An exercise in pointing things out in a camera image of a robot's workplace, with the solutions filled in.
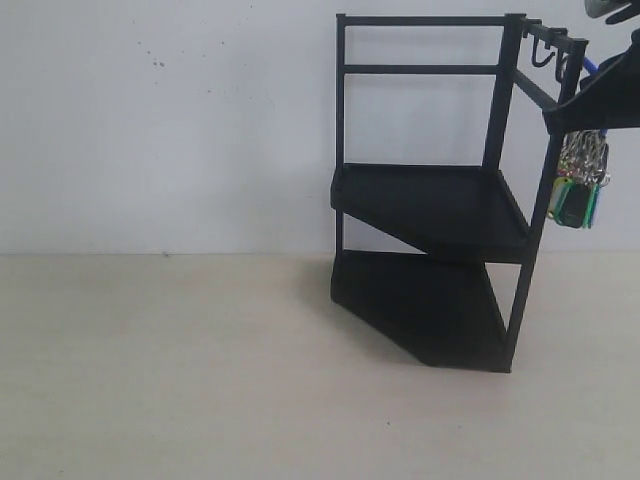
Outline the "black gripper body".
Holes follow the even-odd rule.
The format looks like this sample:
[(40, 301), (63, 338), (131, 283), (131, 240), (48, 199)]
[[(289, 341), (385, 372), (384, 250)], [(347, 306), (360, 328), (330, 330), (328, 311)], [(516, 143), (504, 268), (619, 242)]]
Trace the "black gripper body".
[(639, 16), (639, 0), (584, 0), (583, 5), (589, 18), (605, 17), (607, 25), (617, 25)]

